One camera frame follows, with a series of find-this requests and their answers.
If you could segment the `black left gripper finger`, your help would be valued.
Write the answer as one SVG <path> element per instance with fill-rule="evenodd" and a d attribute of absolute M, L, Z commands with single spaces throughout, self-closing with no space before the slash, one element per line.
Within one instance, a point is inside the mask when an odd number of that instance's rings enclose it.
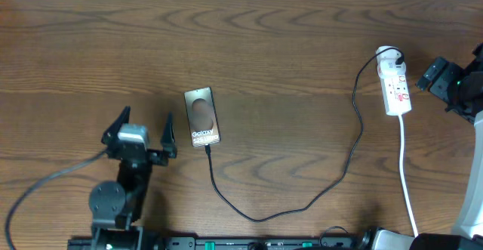
<path fill-rule="evenodd" d="M 103 132 L 101 143 L 107 146 L 118 141 L 118 133 L 124 124 L 129 122 L 131 108 L 126 106 L 118 116 L 118 118 Z"/>
<path fill-rule="evenodd" d="M 163 148 L 163 152 L 168 156 L 177 155 L 177 145 L 174 136 L 174 118 L 172 112 L 169 112 L 168 114 L 160 144 Z"/>

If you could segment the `Galaxy smartphone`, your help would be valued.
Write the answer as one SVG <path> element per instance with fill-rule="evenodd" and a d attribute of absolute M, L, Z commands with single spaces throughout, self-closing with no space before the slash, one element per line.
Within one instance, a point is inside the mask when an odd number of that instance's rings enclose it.
<path fill-rule="evenodd" d="M 194 147 L 216 144 L 221 141 L 220 129 L 210 87 L 184 93 L 189 134 Z"/>

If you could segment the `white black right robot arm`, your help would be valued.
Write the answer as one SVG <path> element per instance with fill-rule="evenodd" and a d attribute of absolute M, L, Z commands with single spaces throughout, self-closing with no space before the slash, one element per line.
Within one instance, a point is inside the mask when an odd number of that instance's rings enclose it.
<path fill-rule="evenodd" d="M 361 249 L 481 249 L 482 248 L 482 45 L 472 52 L 465 68 L 437 57 L 417 81 L 475 128 L 475 152 L 466 195 L 450 235 L 415 233 L 413 236 L 376 228 L 361 239 Z M 391 46 L 379 47 L 377 74 L 380 77 L 386 114 L 402 118 L 411 109 L 405 78 L 403 53 Z"/>

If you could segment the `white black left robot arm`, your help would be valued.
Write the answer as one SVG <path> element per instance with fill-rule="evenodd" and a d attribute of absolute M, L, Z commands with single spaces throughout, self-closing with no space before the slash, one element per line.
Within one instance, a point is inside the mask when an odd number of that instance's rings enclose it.
<path fill-rule="evenodd" d="M 165 123 L 162 149 L 154 150 L 149 147 L 147 128 L 129 122 L 130 111 L 125 107 L 101 138 L 107 157 L 119 161 L 119 170 L 115 181 L 96 185 L 89 196 L 92 249 L 151 249 L 156 242 L 133 223 L 142 215 L 152 168 L 166 166 L 177 157 L 173 115 Z"/>

